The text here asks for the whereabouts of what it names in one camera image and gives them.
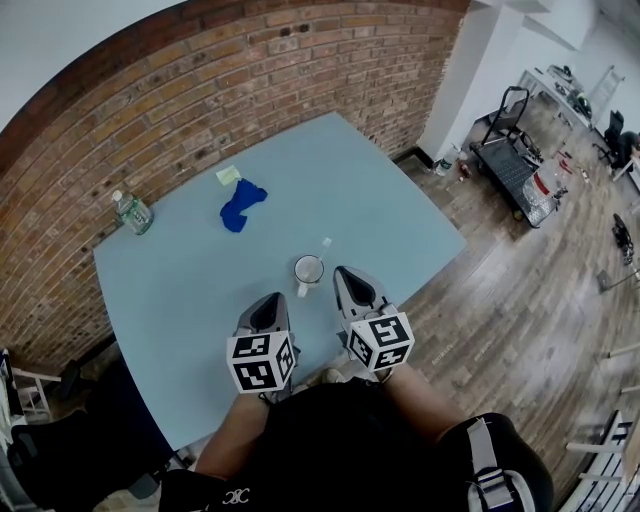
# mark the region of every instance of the metal cart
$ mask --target metal cart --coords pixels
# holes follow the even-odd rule
[[[494,131],[496,123],[504,113],[507,96],[511,92],[518,91],[525,92],[526,96],[516,121],[511,125],[505,137],[487,142]],[[527,159],[518,153],[514,147],[516,138],[512,138],[511,134],[527,108],[528,102],[529,91],[527,89],[515,86],[509,87],[502,96],[500,110],[494,117],[484,139],[479,144],[471,144],[471,150],[480,159],[484,174],[491,179],[494,186],[506,199],[513,210],[514,217],[517,220],[526,218],[531,227],[538,228],[540,223],[556,209],[556,201],[553,198],[549,198],[547,202],[541,205],[532,206],[522,192],[522,186],[535,171],[535,166],[527,162]]]

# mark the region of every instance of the white ceiling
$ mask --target white ceiling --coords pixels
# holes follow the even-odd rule
[[[640,0],[598,0],[600,10],[640,44]]]

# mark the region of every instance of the brick wall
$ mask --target brick wall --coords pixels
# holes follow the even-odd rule
[[[469,0],[192,0],[96,46],[0,133],[0,345],[59,370],[111,332],[92,248],[149,203],[336,110],[390,156],[422,132]]]

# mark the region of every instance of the white cup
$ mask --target white cup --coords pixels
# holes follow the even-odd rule
[[[320,284],[324,275],[324,263],[317,256],[303,256],[293,267],[293,273],[298,282],[298,297],[304,297],[309,288]]]

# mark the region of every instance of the water bottle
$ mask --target water bottle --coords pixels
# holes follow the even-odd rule
[[[436,174],[438,176],[445,176],[451,170],[456,158],[458,158],[458,155],[460,154],[459,147],[455,144],[451,144],[451,146],[453,147],[440,159],[438,167],[436,167]]]
[[[142,235],[153,222],[153,213],[142,202],[142,199],[130,192],[116,190],[111,199],[115,203],[116,213],[124,224],[129,226],[136,235]]]
[[[522,186],[522,193],[531,206],[539,206],[551,199],[562,187],[564,172],[555,158],[542,162]]]

